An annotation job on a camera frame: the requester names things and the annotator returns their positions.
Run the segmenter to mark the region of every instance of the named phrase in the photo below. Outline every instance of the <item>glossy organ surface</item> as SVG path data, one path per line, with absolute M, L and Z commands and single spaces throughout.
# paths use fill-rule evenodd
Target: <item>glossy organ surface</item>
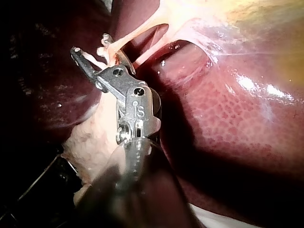
M 162 95 L 162 144 L 190 202 L 264 225 L 296 224 L 304 182 L 304 4 L 225 3 L 174 1 L 154 25 L 169 23 L 168 31 L 179 28 L 174 38 L 196 45 L 157 48 L 138 76 Z M 166 28 L 137 36 L 132 31 L 159 2 L 122 4 L 115 33 L 121 39 L 112 48 L 137 37 L 125 49 L 135 61 Z M 200 17 L 180 26 L 171 12 L 190 4 L 198 4 Z
M 91 116 L 73 128 L 64 144 L 65 157 L 85 184 L 116 146 L 113 97 L 102 95 L 95 106 L 100 94 L 69 56 L 71 46 L 95 54 L 100 45 L 108 17 L 94 2 L 13 5 L 9 67 L 4 69 L 6 137 L 62 142 L 74 125 Z M 181 38 L 197 46 L 185 41 L 159 46 L 145 54 L 157 51 L 137 75 L 162 96 L 162 145 L 189 201 L 251 223 L 294 227 L 304 201 L 303 5 L 282 0 L 171 3 L 166 1 L 171 11 L 163 13 L 175 29 L 163 45 Z M 131 33 L 158 5 L 157 0 L 115 1 L 112 35 L 118 40 Z M 191 5 L 199 17 L 186 14 L 189 20 L 182 24 L 187 11 L 181 9 Z M 174 9 L 180 14 L 171 14 Z M 159 23 L 165 19 L 158 17 Z M 166 29 L 133 34 L 126 53 L 135 61 Z M 81 96 L 83 103 L 78 102 Z
M 60 143 L 91 116 L 100 92 L 70 57 L 94 52 L 110 17 L 99 1 L 10 1 L 3 7 L 6 40 L 2 72 L 2 138 Z

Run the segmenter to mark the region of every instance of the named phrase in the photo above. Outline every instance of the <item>screw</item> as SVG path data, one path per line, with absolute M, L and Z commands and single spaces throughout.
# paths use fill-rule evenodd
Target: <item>screw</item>
M 134 94 L 137 96 L 142 96 L 144 95 L 144 89 L 143 88 L 136 88 L 134 89 Z
M 115 77 L 119 77 L 119 76 L 123 75 L 123 73 L 124 73 L 124 71 L 122 69 L 116 69 L 113 71 L 113 75 Z

